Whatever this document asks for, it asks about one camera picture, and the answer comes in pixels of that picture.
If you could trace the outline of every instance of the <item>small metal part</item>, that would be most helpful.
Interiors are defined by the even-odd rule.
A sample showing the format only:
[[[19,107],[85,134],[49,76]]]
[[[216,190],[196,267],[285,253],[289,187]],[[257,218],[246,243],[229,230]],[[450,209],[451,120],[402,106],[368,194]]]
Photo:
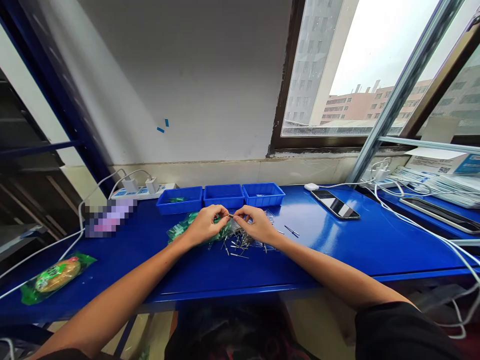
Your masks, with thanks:
[[[288,229],[288,231],[290,231],[293,235],[295,235],[297,238],[300,236],[300,234],[296,231],[293,231],[291,228],[289,228],[287,225],[283,225],[284,227],[286,227]]]
[[[249,257],[242,256],[242,255],[237,255],[237,254],[234,254],[233,252],[232,252],[232,255],[236,256],[236,257],[239,257],[239,258],[250,259]]]

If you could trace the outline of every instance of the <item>blue workbench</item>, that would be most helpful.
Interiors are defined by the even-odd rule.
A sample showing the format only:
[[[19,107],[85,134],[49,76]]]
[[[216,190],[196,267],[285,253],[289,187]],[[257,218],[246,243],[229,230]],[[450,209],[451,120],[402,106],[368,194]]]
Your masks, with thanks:
[[[331,192],[361,216],[340,221],[302,186],[283,186],[282,206],[271,207],[274,226],[289,238],[339,259],[379,281],[462,275],[468,271],[444,244],[383,210],[365,195],[342,186]],[[86,238],[76,250],[98,259],[82,275],[44,302],[25,306],[20,291],[0,300],[0,325],[68,319],[95,296],[167,245],[166,231],[185,214],[160,216],[155,200],[136,212],[112,238]],[[284,225],[297,231],[295,238]],[[1,293],[56,262],[71,243],[59,244],[13,271]],[[318,284],[278,251],[251,248],[249,259],[227,256],[221,243],[197,247],[181,258],[148,296],[138,313],[171,310],[188,301],[304,290]]]
[[[400,190],[398,190],[397,188],[392,188],[389,190],[397,194],[400,193]],[[410,189],[406,188],[404,188],[403,191],[405,191],[406,193],[412,193]],[[444,236],[447,239],[480,239],[480,236],[478,234],[471,235],[461,230],[458,230],[457,228],[450,226],[443,221],[437,220],[434,217],[424,214],[423,212],[418,211],[413,207],[404,204],[403,202],[400,202],[399,197],[390,195],[382,190],[378,191],[378,197],[388,206],[393,206],[397,210],[401,209],[404,212],[403,214],[406,215],[405,213],[407,213],[410,219],[418,222],[420,225],[428,225],[431,230],[433,229],[437,234]],[[480,209],[467,209],[434,196],[425,196],[420,198],[445,210],[451,211],[452,213],[459,214],[463,217],[466,217],[467,219],[471,219],[480,223]]]

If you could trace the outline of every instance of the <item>blue plastic bin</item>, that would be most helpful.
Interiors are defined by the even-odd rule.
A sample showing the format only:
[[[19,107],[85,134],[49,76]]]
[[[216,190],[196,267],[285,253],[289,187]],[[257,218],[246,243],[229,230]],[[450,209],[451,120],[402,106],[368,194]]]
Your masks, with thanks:
[[[282,204],[285,193],[274,182],[243,184],[243,194],[247,205],[257,208]]]
[[[165,190],[158,198],[156,206],[162,215],[200,211],[202,209],[202,194],[201,186]],[[170,202],[171,198],[188,198],[188,200]]]
[[[244,205],[244,193],[240,184],[205,186],[205,206],[223,205],[227,209],[240,209]]]

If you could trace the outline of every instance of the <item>phone screen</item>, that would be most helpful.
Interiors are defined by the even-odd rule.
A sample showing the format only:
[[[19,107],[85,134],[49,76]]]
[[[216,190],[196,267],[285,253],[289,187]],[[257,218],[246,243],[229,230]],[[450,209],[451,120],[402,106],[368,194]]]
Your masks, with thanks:
[[[454,212],[445,210],[444,208],[436,206],[425,200],[419,199],[417,197],[407,197],[407,198],[404,198],[403,201],[413,204],[415,206],[418,206],[419,208],[422,208],[424,210],[427,210],[432,214],[441,216],[442,218],[447,219],[452,223],[455,223],[467,230],[474,231],[474,232],[480,231],[480,223],[470,220],[461,215],[458,215]]]
[[[360,218],[360,215],[355,210],[348,205],[345,205],[343,201],[338,199],[330,191],[315,190],[311,191],[311,193],[320,203],[322,203],[322,205],[327,207],[339,218]]]

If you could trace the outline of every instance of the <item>floor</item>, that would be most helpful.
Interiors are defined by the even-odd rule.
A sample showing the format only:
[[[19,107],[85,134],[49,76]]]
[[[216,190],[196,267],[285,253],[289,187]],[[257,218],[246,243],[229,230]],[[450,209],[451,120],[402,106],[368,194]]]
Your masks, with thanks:
[[[293,299],[290,292],[281,297],[296,339],[303,347],[322,360],[355,359],[354,314],[351,310],[326,290],[315,290],[302,299]],[[173,316],[172,311],[137,316],[121,358],[163,360]],[[55,322],[49,329],[55,332],[63,324],[65,321]],[[104,353],[113,355],[123,330],[103,348]]]

